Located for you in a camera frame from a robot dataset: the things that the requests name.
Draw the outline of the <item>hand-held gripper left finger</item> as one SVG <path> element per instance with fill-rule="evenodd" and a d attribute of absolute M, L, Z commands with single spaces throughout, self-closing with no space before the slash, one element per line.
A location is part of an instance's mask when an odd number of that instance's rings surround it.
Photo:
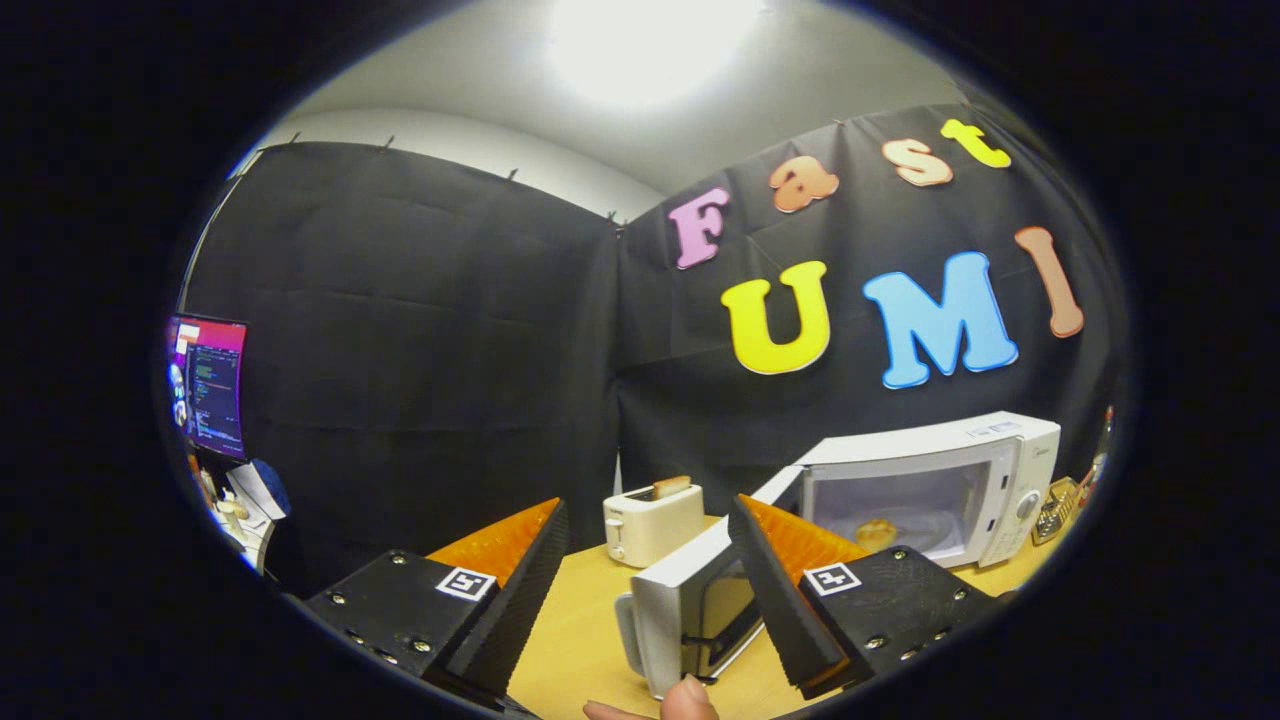
<path fill-rule="evenodd" d="M 384 666 L 504 701 L 567 547 L 567 509 L 549 498 L 428 555 L 388 550 L 305 605 Z"/>

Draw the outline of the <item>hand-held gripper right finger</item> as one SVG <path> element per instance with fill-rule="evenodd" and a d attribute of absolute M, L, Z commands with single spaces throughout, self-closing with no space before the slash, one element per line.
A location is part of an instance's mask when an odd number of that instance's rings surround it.
<path fill-rule="evenodd" d="M 805 700 L 895 673 L 1011 600 L 905 544 L 870 552 L 748 495 L 733 500 L 727 528 L 788 684 Z"/>

